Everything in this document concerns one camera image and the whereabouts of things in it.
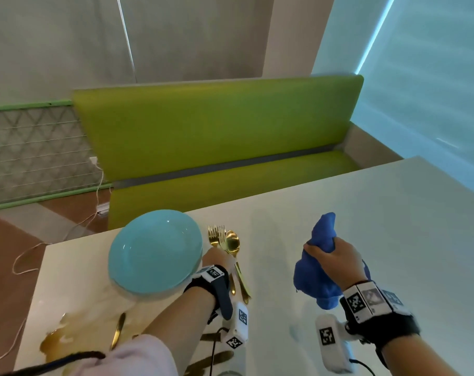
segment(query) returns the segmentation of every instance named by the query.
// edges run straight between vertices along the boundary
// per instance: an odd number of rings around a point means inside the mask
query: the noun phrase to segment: person's left hand
[[[223,249],[212,246],[203,256],[203,267],[209,265],[221,265],[230,273],[235,266],[235,259]]]

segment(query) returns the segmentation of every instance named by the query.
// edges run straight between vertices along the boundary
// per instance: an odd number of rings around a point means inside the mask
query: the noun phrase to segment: wire mesh fence
[[[0,111],[0,203],[98,185],[91,156],[72,106]]]

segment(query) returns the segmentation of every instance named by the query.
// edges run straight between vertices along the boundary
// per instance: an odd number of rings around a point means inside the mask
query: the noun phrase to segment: tabletop
[[[336,213],[337,234],[359,249],[372,278],[414,312],[425,340],[460,373],[474,374],[474,194],[422,158],[187,213],[199,224],[205,249],[208,225],[225,225],[239,235],[238,261],[253,297],[249,342],[214,374],[330,374],[315,332],[323,310],[293,286],[303,243],[327,212]],[[138,302],[111,284],[107,256],[119,231],[46,248],[15,369],[44,362],[40,343],[64,314],[73,322],[72,335],[88,335],[88,345],[102,348],[122,311],[131,312],[124,327],[130,335],[179,295],[181,288]],[[344,318],[340,307],[332,313]],[[209,356],[210,348],[201,343],[194,360]],[[352,349],[376,374],[389,374],[372,346],[354,342]],[[357,373],[367,375],[363,368]]]

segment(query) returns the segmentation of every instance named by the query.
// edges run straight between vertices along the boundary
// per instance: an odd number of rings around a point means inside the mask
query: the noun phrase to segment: person's right arm
[[[323,252],[305,244],[303,249],[317,259],[326,274],[343,291],[366,281],[359,252],[345,240],[334,238],[335,250]],[[419,335],[401,336],[389,341],[382,354],[393,376],[459,376]]]

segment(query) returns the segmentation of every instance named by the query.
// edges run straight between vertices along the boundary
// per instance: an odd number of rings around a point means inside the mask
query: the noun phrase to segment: plate
[[[160,209],[141,215],[117,234],[108,254],[108,274],[131,293],[166,291],[191,275],[203,238],[187,214]]]

